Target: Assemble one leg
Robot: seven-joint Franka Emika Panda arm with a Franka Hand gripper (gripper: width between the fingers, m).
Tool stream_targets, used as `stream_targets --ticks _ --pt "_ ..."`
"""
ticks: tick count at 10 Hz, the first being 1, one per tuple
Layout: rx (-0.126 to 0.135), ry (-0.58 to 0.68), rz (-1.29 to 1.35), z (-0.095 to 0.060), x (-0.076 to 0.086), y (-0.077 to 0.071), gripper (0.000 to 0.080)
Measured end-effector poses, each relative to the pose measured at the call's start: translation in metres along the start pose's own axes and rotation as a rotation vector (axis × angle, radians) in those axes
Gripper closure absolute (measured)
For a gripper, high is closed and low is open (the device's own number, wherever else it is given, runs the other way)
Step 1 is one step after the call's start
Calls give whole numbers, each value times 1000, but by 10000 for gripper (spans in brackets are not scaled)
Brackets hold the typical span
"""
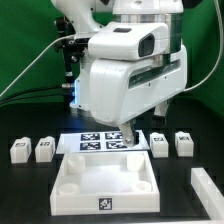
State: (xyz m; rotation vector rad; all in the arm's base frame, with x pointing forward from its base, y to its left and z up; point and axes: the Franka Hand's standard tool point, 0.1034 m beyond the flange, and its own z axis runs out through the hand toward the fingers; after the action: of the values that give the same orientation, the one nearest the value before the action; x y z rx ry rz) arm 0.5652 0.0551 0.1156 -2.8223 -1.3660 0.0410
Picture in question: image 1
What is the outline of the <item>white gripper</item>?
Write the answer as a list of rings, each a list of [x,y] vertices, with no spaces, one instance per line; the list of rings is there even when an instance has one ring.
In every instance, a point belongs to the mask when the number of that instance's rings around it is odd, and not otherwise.
[[[184,45],[179,52],[170,55],[167,65],[157,68],[152,58],[135,62],[97,59],[90,70],[91,114],[98,123],[119,126],[123,144],[134,147],[136,131],[129,120],[157,105],[152,126],[164,127],[169,108],[166,100],[182,92],[186,82]]]

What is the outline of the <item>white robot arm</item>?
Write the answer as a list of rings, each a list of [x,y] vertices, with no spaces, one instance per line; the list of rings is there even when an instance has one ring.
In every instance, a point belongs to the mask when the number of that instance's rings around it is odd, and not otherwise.
[[[185,89],[182,0],[51,0],[80,59],[74,106],[136,144],[134,119]]]

